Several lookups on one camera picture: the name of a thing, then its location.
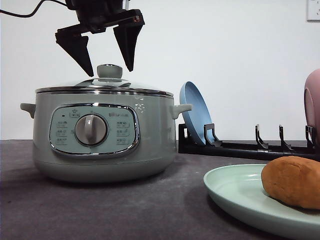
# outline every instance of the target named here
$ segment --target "black cable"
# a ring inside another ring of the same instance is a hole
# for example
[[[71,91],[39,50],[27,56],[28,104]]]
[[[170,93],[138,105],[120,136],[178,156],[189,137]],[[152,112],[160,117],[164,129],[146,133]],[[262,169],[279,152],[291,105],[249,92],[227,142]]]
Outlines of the black cable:
[[[63,3],[63,2],[60,2],[58,0],[41,0],[38,5],[35,7],[35,9],[33,10],[32,13],[30,14],[27,14],[27,15],[21,15],[21,14],[16,14],[16,13],[13,13],[13,12],[9,12],[9,11],[4,11],[4,10],[1,10],[0,9],[0,13],[1,14],[7,14],[7,15],[10,15],[10,16],[14,16],[14,17],[18,17],[18,18],[30,18],[32,17],[33,15],[35,15],[35,13],[38,11],[38,9],[40,8],[41,4],[45,1],[50,1],[50,2],[54,2],[54,3],[57,3],[57,4],[61,4],[63,6],[66,6],[67,7],[67,4]]]

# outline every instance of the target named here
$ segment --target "dish rack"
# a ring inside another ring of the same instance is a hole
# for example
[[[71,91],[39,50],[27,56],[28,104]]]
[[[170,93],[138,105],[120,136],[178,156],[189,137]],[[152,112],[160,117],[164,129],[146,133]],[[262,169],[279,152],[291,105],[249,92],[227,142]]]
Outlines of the dish rack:
[[[305,126],[306,146],[292,146],[291,144],[288,144],[284,140],[284,128],[282,125],[279,125],[281,145],[271,145],[264,142],[260,137],[259,124],[255,126],[256,144],[235,143],[219,140],[215,133],[214,123],[204,125],[203,129],[205,145],[201,146],[192,140],[186,124],[179,124],[178,152],[181,154],[222,156],[268,161],[285,156],[297,156],[320,161],[320,151],[316,145],[317,131],[312,126]],[[209,141],[208,131],[212,131],[212,135],[214,137],[213,142]]]

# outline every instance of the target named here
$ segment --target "gray countertop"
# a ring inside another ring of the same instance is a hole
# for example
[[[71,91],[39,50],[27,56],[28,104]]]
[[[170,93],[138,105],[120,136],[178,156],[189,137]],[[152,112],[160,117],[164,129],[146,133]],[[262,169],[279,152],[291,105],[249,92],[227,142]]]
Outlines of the gray countertop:
[[[209,197],[211,169],[262,160],[178,154],[163,172],[108,184],[75,184],[43,176],[32,140],[2,140],[2,240],[284,239],[231,217]]]

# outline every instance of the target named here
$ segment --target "bread roll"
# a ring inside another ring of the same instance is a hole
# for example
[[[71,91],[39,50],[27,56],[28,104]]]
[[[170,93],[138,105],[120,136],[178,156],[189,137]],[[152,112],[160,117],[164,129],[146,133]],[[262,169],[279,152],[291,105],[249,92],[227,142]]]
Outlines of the bread roll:
[[[320,162],[298,156],[280,157],[263,168],[261,180],[272,198],[320,210]]]

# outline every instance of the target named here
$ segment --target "white wall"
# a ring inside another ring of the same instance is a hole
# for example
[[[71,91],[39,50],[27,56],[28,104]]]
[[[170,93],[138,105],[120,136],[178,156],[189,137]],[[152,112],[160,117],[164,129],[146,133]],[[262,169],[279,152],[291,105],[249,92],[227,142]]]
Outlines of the white wall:
[[[2,0],[1,8],[29,13],[39,0]],[[174,93],[194,82],[216,132],[225,140],[303,140],[304,83],[320,68],[320,23],[306,21],[305,0],[132,0],[146,25],[133,72],[125,79]],[[35,89],[87,78],[57,44],[55,32],[77,24],[75,12],[45,2],[32,18],[1,14],[1,139],[31,139],[33,120],[20,103]],[[89,34],[92,65],[124,62],[112,28]]]

